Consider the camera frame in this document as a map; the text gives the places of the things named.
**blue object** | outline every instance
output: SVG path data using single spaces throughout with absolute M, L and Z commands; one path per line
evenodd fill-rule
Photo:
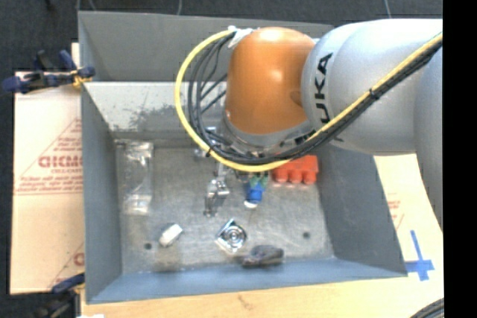
M 434 265 L 431 260 L 424 260 L 423 254 L 420 252 L 419 243 L 417 242 L 417 236 L 415 231 L 411 231 L 412 241 L 414 242 L 414 248 L 417 252 L 417 261 L 407 261 L 405 268 L 408 273 L 416 272 L 419 276 L 419 280 L 427 281 L 429 279 L 428 271 L 434 270 Z
M 247 184 L 247 195 L 245 197 L 246 201 L 252 204 L 259 204 L 262 201 L 263 193 L 267 188 L 267 183 L 268 175 L 264 175 L 263 177 L 254 175 Z

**kuka logo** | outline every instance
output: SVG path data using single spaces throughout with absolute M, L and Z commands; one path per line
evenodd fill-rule
M 321 109 L 323 111 L 323 117 L 320 119 L 321 123 L 327 124 L 329 122 L 329 113 L 325 101 L 325 94 L 322 93 L 323 87 L 325 86 L 325 79 L 326 79 L 326 65 L 328 65 L 328 61 L 331 58 L 333 53 L 327 54 L 325 57 L 321 57 L 320 61 L 318 61 L 318 67 L 316 68 L 316 75 L 315 75 L 315 100 L 317 109 Z
M 38 158 L 38 165 L 42 168 L 58 167 L 81 167 L 83 166 L 82 156 L 41 156 Z

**blue tape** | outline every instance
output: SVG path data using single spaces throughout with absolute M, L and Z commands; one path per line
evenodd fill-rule
M 423 254 L 420 251 L 419 243 L 417 242 L 416 232 L 411 230 L 411 237 L 414 243 L 414 248 L 416 249 L 417 253 L 417 261 L 406 261 L 405 268 L 408 273 L 416 272 L 419 276 L 420 281 L 427 281 L 429 280 L 428 271 L 434 270 L 434 265 L 432 264 L 431 260 L 424 260 Z

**red block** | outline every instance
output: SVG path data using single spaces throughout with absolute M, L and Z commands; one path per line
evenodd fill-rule
M 273 169 L 272 177 L 278 183 L 313 184 L 318 172 L 318 158 L 315 155 L 305 155 Z

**clear plastic bag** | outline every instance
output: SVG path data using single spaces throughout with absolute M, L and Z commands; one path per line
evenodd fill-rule
M 125 214 L 149 213 L 153 195 L 154 145 L 149 141 L 120 140 L 118 145 L 118 184 Z

